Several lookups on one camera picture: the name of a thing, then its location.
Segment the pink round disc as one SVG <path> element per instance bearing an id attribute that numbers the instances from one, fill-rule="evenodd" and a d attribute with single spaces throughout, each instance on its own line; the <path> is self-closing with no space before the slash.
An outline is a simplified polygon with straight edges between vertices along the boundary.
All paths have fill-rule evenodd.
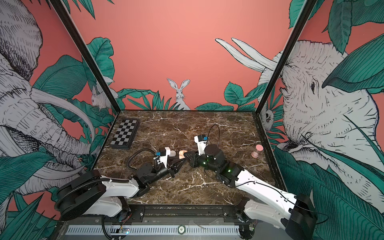
<path id="1" fill-rule="evenodd" d="M 182 160 L 182 159 L 185 159 L 185 153 L 187 153 L 188 151 L 187 150 L 180 150 L 179 151 L 179 159 Z"/>

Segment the white earbuds charging case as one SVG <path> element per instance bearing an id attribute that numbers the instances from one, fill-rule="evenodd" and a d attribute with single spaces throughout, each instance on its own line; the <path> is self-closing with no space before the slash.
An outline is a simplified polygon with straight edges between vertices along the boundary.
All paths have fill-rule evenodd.
<path id="1" fill-rule="evenodd" d="M 171 150 L 170 151 L 170 157 L 175 157 L 177 155 L 176 151 Z"/>

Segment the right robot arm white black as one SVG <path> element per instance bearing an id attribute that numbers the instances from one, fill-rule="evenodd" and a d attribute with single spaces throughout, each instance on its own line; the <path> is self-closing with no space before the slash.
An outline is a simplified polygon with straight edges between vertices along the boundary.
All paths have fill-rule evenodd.
<path id="1" fill-rule="evenodd" d="M 295 195 L 278 189 L 255 177 L 244 167 L 229 161 L 218 144 L 208 144 L 209 135 L 194 137 L 197 151 L 184 153 L 192 168 L 213 171 L 217 180 L 229 188 L 244 191 L 261 200 L 260 204 L 247 200 L 241 211 L 250 220 L 261 220 L 285 230 L 293 240 L 311 240 L 320 212 L 308 195 Z"/>

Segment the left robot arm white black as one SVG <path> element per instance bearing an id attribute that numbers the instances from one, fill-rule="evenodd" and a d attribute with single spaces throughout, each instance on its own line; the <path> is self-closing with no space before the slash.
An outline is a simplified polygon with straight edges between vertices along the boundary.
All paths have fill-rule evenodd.
<path id="1" fill-rule="evenodd" d="M 184 164 L 185 153 L 165 147 L 153 153 L 154 163 L 143 164 L 128 179 L 110 178 L 92 170 L 59 188 L 55 210 L 60 212 L 61 221 L 103 215 L 125 222 L 132 215 L 127 200 L 145 195 L 161 178 L 174 177 Z"/>

